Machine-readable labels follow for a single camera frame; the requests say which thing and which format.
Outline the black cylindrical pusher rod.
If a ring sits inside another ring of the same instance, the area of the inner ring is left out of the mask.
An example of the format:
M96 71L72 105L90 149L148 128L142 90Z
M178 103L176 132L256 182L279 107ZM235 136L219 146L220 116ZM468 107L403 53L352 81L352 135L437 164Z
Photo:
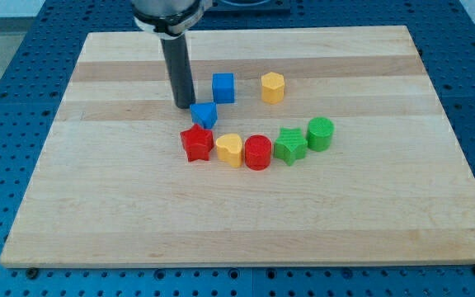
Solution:
M190 105L195 104L195 89L186 37L181 35L176 39L162 39L161 46L175 105L180 109L189 109Z

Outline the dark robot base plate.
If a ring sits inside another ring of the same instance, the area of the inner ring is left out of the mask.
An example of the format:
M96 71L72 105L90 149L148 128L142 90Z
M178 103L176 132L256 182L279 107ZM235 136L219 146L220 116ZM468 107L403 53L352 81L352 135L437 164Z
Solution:
M290 0L213 0L208 13L290 12Z

